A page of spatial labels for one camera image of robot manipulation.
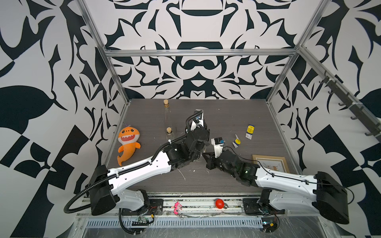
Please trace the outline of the glass bottle with cork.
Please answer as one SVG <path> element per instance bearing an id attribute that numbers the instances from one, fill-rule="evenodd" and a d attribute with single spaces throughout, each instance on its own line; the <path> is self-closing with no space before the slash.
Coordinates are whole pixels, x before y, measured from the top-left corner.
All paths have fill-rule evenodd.
<path id="1" fill-rule="evenodd" d="M 173 114 L 171 113 L 169 100 L 165 99 L 163 103 L 164 103 L 164 116 L 165 116 L 164 129 L 166 132 L 168 132 L 167 128 L 170 128 L 172 130 L 172 133 L 177 133 L 177 127 L 174 121 Z"/>
<path id="2" fill-rule="evenodd" d="M 171 127 L 166 128 L 166 141 L 168 143 L 173 142 L 176 139 L 176 133 Z"/>

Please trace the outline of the tall glass bottle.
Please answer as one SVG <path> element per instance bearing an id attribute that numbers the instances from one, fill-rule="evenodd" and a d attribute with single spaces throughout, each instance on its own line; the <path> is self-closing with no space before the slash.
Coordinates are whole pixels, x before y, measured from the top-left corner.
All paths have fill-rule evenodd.
<path id="1" fill-rule="evenodd" d="M 201 114 L 201 122 L 200 122 L 200 125 L 205 128 L 205 129 L 208 129 L 207 127 L 207 123 L 206 123 L 206 120 L 205 120 L 205 113 L 204 111 L 202 111 L 202 114 Z"/>

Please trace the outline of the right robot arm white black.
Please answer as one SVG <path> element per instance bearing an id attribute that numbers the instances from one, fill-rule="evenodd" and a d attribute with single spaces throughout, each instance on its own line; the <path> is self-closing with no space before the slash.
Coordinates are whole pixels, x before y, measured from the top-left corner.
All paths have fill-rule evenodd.
<path id="1" fill-rule="evenodd" d="M 219 156 L 214 152 L 203 153 L 203 157 L 208 169 L 219 169 L 244 186 L 293 193 L 299 197 L 297 205 L 308 205 L 334 223 L 349 224 L 346 188 L 325 172 L 313 176 L 282 173 L 266 169 L 260 162 L 244 162 L 230 150 Z"/>

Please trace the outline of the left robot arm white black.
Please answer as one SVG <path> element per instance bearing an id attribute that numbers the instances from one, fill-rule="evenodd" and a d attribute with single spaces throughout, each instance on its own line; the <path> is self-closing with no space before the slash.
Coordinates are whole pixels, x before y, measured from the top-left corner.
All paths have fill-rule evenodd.
<path id="1" fill-rule="evenodd" d="M 148 207 L 145 190 L 128 188 L 150 177 L 166 174 L 189 165 L 200 158 L 209 144 L 210 131 L 195 128 L 188 134 L 162 145 L 154 156 L 128 166 L 107 169 L 98 166 L 90 179 L 86 192 L 90 198 L 91 214 L 102 215 L 117 206 L 143 212 Z"/>

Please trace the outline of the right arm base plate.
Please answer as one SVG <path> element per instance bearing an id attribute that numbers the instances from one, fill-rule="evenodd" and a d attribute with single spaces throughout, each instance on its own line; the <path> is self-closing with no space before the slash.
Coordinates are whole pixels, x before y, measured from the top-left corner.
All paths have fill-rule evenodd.
<path id="1" fill-rule="evenodd" d="M 268 214 L 267 201 L 263 198 L 243 198 L 243 209 L 246 215 L 257 216 Z"/>

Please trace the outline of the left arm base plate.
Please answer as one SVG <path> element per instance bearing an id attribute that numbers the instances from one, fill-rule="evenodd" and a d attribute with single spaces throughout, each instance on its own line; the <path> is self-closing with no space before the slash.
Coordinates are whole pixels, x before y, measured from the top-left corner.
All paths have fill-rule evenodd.
<path id="1" fill-rule="evenodd" d="M 149 199 L 149 204 L 144 205 L 137 211 L 132 211 L 127 208 L 122 209 L 122 216 L 139 216 L 139 215 L 162 215 L 163 214 L 163 199 Z"/>

